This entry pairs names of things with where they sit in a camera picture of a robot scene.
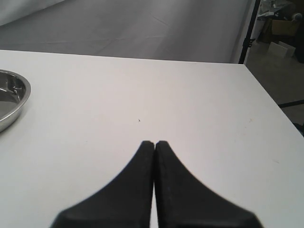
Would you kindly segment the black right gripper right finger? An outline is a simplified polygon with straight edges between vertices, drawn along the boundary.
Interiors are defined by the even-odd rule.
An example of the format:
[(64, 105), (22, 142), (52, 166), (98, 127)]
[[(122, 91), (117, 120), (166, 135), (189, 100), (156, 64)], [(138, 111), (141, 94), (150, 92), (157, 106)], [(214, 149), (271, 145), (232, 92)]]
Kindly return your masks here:
[(216, 194), (178, 159), (169, 143), (154, 152), (154, 186), (161, 228), (260, 228), (256, 215)]

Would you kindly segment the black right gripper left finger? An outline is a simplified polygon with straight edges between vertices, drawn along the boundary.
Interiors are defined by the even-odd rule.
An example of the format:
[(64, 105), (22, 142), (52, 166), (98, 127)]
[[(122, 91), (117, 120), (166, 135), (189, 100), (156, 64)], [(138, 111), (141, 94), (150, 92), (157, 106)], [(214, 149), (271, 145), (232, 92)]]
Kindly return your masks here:
[(153, 194), (154, 144), (143, 141), (125, 168), (106, 186), (61, 211), (55, 228), (148, 228)]

